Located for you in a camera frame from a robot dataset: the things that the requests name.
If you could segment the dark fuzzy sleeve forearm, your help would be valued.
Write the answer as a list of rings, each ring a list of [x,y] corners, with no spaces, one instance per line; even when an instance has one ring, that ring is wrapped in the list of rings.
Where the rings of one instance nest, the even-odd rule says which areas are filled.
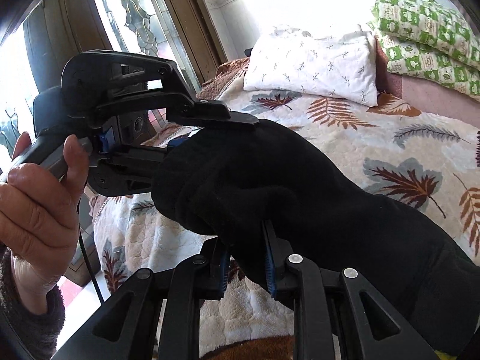
[[[36,315],[20,300],[11,274],[11,252],[1,247],[1,309],[35,359],[51,359],[65,320],[64,299],[55,285],[46,295],[47,312]]]

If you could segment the person's left hand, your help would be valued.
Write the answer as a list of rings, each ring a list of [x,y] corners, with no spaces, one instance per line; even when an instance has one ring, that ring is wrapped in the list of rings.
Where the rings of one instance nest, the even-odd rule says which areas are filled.
[[[77,205],[89,158],[78,139],[64,141],[67,173],[62,180],[34,163],[13,166],[1,184],[1,243],[12,254],[10,277],[32,314],[48,310],[47,293],[66,272],[80,235]]]

